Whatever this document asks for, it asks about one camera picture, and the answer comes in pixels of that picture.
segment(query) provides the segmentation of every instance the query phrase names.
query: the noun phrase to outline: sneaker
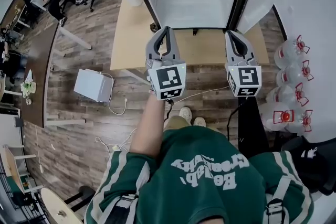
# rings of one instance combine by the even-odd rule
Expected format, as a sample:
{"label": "sneaker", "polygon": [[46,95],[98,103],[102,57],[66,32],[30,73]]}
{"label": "sneaker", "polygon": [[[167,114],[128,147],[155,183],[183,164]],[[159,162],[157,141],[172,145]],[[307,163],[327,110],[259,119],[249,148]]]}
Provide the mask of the sneaker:
{"label": "sneaker", "polygon": [[201,118],[201,117],[197,117],[197,118],[194,120],[193,125],[194,125],[194,126],[202,126],[202,127],[206,127],[205,119],[204,119],[204,118]]}
{"label": "sneaker", "polygon": [[191,125],[191,119],[193,118],[193,115],[190,108],[187,108],[186,106],[184,108],[181,108],[179,115],[180,117],[184,118],[187,123],[189,123],[189,125]]}
{"label": "sneaker", "polygon": [[68,19],[68,17],[64,16],[61,20],[59,20],[59,25],[60,25],[61,27],[63,27],[64,24],[65,24],[65,22],[67,21],[67,19]]}
{"label": "sneaker", "polygon": [[75,1],[75,5],[79,6],[80,4],[82,4],[84,2],[84,0],[76,0]]}

